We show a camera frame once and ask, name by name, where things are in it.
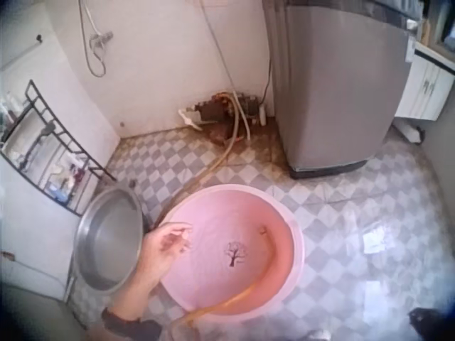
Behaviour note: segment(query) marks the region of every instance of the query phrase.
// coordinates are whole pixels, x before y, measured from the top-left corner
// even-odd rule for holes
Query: gray washing machine
[[[361,167],[405,88],[422,9],[396,1],[263,0],[275,115],[291,176]]]

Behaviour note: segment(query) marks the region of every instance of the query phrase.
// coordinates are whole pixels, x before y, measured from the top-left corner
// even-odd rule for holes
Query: orange hose
[[[260,276],[258,276],[257,279],[255,281],[253,281],[253,283],[251,283],[244,291],[242,291],[241,293],[238,293],[237,295],[234,295],[233,297],[227,299],[226,301],[223,301],[223,302],[221,302],[219,304],[211,305],[210,307],[196,309],[196,310],[188,313],[187,315],[185,315],[185,316],[173,321],[171,323],[170,328],[169,328],[169,334],[170,334],[172,340],[173,340],[172,330],[174,328],[176,328],[178,325],[183,324],[183,323],[187,323],[191,327],[193,327],[193,322],[194,322],[194,320],[196,318],[200,318],[201,316],[203,316],[205,314],[210,314],[210,313],[213,313],[213,312],[215,312],[217,310],[221,310],[223,308],[227,308],[230,305],[241,301],[243,298],[247,297],[249,294],[251,294],[251,292],[253,292],[253,290],[256,289],[256,287],[259,285],[259,283],[267,275],[267,272],[270,269],[270,267],[272,265],[272,262],[273,262],[273,259],[275,257],[275,247],[274,247],[274,243],[272,241],[272,238],[269,235],[269,232],[266,230],[263,235],[265,236],[266,243],[267,243],[267,248],[268,248],[270,254],[269,254],[269,259],[267,260],[267,264],[264,267],[264,270],[262,271]]]

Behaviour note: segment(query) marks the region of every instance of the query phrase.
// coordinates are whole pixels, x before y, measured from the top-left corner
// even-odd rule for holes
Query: pink plastic basin
[[[264,228],[275,246],[272,264],[248,297],[203,318],[240,321],[266,313],[295,287],[304,265],[304,240],[293,214],[270,195],[243,185],[218,185],[187,197],[165,222],[193,224],[191,250],[178,258],[162,283],[192,311],[221,303],[261,276],[271,256]]]

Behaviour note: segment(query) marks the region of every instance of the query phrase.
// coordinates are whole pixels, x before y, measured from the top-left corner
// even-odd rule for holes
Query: drain hose
[[[189,180],[183,187],[171,198],[170,201],[167,202],[167,204],[164,206],[163,210],[158,216],[158,219],[155,221],[154,228],[157,228],[165,216],[169,213],[169,211],[179,203],[179,200],[183,197],[184,194],[186,193],[191,193],[191,191],[195,190],[196,186],[201,184],[204,180],[204,178],[207,175],[210,175],[214,171],[216,171],[216,168],[220,166],[220,164],[228,157],[230,151],[232,150],[232,146],[234,146],[235,139],[237,138],[237,134],[239,132],[239,109],[236,104],[235,99],[232,97],[231,94],[227,92],[222,92],[220,94],[217,94],[218,97],[226,98],[231,101],[232,106],[234,107],[234,130],[232,133],[232,138],[229,141],[229,145],[225,149],[225,152],[220,156],[219,158],[215,159],[212,163],[210,163],[203,172],[191,180]]]
[[[234,131],[232,133],[232,138],[229,142],[229,145],[225,149],[225,152],[222,154],[222,156],[215,159],[201,174],[199,174],[196,177],[189,180],[171,198],[171,200],[167,203],[167,205],[161,211],[160,215],[158,216],[158,219],[155,221],[154,228],[158,227],[161,224],[161,222],[163,221],[165,216],[169,213],[169,211],[172,209],[172,207],[174,207],[175,205],[177,205],[179,203],[179,200],[182,198],[182,196],[186,193],[189,194],[193,190],[195,190],[196,186],[200,185],[207,175],[210,175],[211,173],[213,173],[220,166],[220,164],[228,157],[229,153],[232,150],[232,146],[235,143],[235,139],[237,138],[237,134],[238,134],[238,130],[239,130],[239,118],[240,118],[239,108],[237,105],[237,101],[235,100],[235,98],[232,97],[231,94],[229,94],[227,92],[223,92],[223,93],[219,94],[218,96],[224,97],[224,98],[230,100],[234,107],[234,115],[235,115]],[[241,301],[243,298],[247,297],[249,294],[251,294],[251,292],[253,292],[253,290],[258,286],[259,282],[261,282],[262,279],[267,274],[270,266],[272,265],[272,260],[274,258],[274,253],[275,253],[275,248],[274,248],[272,238],[270,237],[269,232],[265,228],[264,228],[264,233],[262,234],[262,236],[264,236],[264,238],[266,239],[266,244],[269,249],[269,259],[267,260],[267,264],[264,267],[264,270],[262,271],[260,276],[253,283],[251,283],[244,291],[242,291],[241,293],[239,293],[237,295],[234,295],[233,297],[227,299],[226,301],[223,301],[219,304],[212,305],[212,306],[209,306],[206,308],[196,309],[196,310],[188,313],[187,315],[183,316],[182,318],[179,318],[179,319],[173,321],[168,328],[168,333],[172,340],[174,340],[173,334],[172,334],[173,330],[176,327],[178,327],[179,325],[182,325],[184,323],[193,328],[193,330],[195,332],[195,337],[197,340],[199,340],[200,339],[199,332],[193,326],[193,322],[196,318],[199,318],[205,314],[209,314],[209,313],[212,313],[217,310],[221,310],[223,308],[227,308],[228,306],[230,306],[238,301]]]

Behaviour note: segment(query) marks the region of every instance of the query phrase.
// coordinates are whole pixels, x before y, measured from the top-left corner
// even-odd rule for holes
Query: stainless steel basin
[[[143,235],[144,218],[133,191],[105,190],[90,203],[77,229],[76,276],[95,291],[116,291],[135,269]]]

